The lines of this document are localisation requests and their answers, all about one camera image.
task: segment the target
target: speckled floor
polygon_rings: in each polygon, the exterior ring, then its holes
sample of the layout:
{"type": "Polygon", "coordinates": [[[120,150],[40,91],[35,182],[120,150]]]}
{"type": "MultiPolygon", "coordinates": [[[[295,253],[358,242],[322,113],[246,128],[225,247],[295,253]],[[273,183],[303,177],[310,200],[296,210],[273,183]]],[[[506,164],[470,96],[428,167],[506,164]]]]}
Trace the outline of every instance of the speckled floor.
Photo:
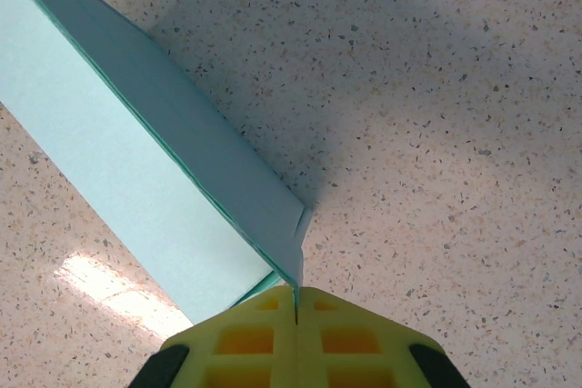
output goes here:
{"type": "MultiPolygon", "coordinates": [[[[581,0],[106,1],[315,207],[307,284],[474,388],[580,386],[581,0]]],[[[187,323],[3,108],[0,132],[0,385],[122,386],[187,323]]]]}

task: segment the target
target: terrazzo floor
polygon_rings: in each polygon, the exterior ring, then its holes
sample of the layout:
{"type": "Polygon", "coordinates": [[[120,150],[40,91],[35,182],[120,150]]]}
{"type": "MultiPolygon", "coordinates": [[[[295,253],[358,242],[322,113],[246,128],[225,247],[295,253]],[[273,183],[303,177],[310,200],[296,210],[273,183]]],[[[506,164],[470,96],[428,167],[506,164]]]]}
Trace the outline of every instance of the terrazzo floor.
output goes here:
{"type": "MultiPolygon", "coordinates": [[[[581,0],[105,1],[315,208],[306,284],[473,388],[582,384],[581,0]]],[[[0,386],[124,386],[188,323],[2,106],[0,132],[0,386]]]]}

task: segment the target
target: yellow plastic object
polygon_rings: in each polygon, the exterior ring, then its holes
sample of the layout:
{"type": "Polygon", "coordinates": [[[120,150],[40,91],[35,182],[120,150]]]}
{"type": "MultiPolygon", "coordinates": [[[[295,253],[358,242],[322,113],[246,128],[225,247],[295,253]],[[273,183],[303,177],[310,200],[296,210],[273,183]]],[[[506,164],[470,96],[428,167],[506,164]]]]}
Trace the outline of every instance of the yellow plastic object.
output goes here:
{"type": "Polygon", "coordinates": [[[314,288],[280,286],[168,339],[190,350],[172,388],[430,388],[421,333],[314,288]]]}

